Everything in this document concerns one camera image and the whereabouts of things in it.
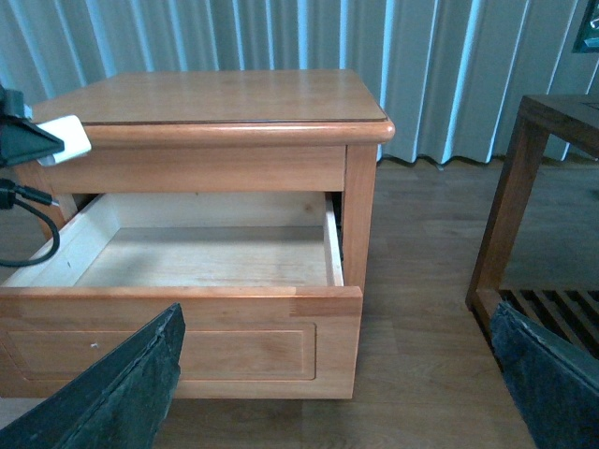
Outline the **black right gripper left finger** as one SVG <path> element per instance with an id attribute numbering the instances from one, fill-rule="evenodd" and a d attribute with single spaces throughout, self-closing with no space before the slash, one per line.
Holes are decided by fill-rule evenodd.
<path id="1" fill-rule="evenodd" d="M 185 322 L 172 304 L 1 430 L 4 448 L 150 448 L 181 375 Z"/>

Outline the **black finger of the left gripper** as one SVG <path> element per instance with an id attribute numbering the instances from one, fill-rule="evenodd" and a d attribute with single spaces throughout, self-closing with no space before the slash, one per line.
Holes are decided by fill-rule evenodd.
<path id="1" fill-rule="evenodd" d="M 31 122 L 23 92 L 1 86 L 1 166 L 14 167 L 65 150 L 58 137 Z"/>

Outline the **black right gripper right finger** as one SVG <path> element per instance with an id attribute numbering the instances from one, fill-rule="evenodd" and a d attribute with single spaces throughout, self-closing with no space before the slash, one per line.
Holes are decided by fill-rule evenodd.
<path id="1" fill-rule="evenodd" d="M 490 319 L 504 382 L 538 448 L 598 446 L 598 360 L 509 303 Z"/>

